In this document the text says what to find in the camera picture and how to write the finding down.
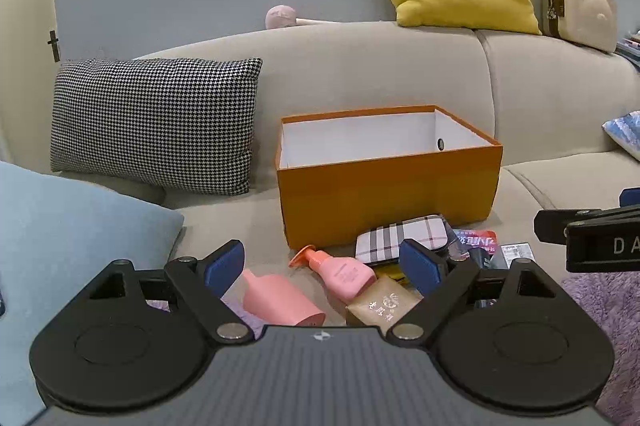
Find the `pink container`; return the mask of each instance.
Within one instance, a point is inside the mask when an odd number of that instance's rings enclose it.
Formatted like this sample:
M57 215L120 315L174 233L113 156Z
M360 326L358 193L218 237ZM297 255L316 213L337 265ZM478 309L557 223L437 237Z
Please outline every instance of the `pink container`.
M256 276L244 269L242 277L247 283L244 310L268 324L321 327L324 323L324 313L284 276Z
M293 257L289 267L308 264L316 271L326 287L347 305L376 281L376 273L353 257L333 257L308 245Z

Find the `door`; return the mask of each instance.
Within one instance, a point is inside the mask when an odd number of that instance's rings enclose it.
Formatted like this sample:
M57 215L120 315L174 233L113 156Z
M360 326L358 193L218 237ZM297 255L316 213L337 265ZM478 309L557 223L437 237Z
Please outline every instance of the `door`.
M53 0L0 0L0 159L42 173L50 172L55 28Z

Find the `logo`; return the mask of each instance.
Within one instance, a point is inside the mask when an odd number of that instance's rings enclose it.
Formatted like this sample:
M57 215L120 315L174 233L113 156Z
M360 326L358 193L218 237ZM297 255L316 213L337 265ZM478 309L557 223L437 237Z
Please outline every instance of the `logo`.
M615 237L613 239L613 254L622 254L624 253L633 253L633 252L640 252L640 236L633 236L631 238L633 239L629 239L630 237L627 236L626 237L626 241L624 237ZM631 250L627 251L627 247L628 245L631 245Z
M331 339L331 334L329 334L329 332L324 332L324 330L321 330L320 332L316 332L311 337L318 341L326 341L328 339Z
M384 298L382 298L382 304L387 309L395 309L396 307L398 307L398 303L399 303L398 295L395 292L392 292L388 296L385 296Z

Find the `circular pad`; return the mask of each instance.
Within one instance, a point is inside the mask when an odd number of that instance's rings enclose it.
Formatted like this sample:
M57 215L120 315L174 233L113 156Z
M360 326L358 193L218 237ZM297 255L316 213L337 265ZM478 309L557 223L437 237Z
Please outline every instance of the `circular pad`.
M195 326L124 299L69 306L36 337L30 362L41 393L73 410L125 411L196 377L207 350Z
M514 411L562 411L593 401L612 349L581 310L520 297L456 317L438 337L440 366L463 391Z

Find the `blue pillow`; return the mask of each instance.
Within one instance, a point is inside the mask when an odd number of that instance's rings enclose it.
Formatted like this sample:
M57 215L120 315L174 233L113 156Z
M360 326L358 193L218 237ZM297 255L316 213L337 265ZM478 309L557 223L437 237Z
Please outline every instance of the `blue pillow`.
M622 149L640 161L640 111L607 121L602 128Z
M0 163L0 424L44 405L29 366L33 338L110 261L161 268L184 216L78 181Z

